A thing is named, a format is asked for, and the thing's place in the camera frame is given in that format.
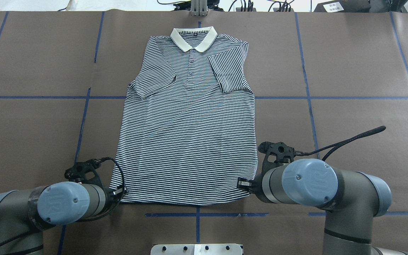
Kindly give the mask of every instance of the white collar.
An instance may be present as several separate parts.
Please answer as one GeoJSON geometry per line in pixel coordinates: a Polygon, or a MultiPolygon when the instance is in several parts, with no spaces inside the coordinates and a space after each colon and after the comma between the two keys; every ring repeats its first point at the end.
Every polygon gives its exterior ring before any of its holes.
{"type": "Polygon", "coordinates": [[[215,38],[217,38],[217,31],[215,31],[214,27],[204,27],[204,28],[175,28],[171,33],[171,39],[173,42],[179,47],[183,52],[187,52],[188,50],[195,49],[199,52],[206,51],[210,45],[214,42],[215,38]],[[207,31],[207,35],[204,37],[204,40],[196,46],[191,47],[183,38],[180,36],[179,32],[187,31],[187,32],[197,32],[197,31],[207,31]]]}

